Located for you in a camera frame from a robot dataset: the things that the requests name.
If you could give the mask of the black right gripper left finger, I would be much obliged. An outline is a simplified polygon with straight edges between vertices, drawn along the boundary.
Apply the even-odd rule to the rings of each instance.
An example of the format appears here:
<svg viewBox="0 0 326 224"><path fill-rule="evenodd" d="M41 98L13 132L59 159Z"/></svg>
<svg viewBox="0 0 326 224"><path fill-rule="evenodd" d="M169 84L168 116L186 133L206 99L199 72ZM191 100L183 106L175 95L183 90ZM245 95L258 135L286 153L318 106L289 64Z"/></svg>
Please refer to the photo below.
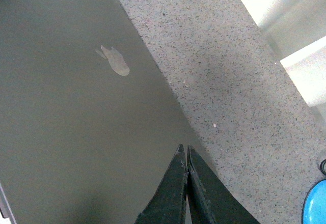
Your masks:
<svg viewBox="0 0 326 224"><path fill-rule="evenodd" d="M184 146L180 144L154 196L135 223L185 223L187 176Z"/></svg>

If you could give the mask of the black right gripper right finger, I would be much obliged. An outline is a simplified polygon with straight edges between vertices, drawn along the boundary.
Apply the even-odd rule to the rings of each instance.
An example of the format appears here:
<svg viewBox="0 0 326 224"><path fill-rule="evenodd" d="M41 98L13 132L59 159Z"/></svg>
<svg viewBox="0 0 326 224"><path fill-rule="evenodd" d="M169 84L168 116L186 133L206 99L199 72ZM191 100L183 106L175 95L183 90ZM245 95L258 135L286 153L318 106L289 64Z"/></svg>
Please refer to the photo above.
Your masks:
<svg viewBox="0 0 326 224"><path fill-rule="evenodd" d="M258 223L191 145L187 148L187 194L192 223Z"/></svg>

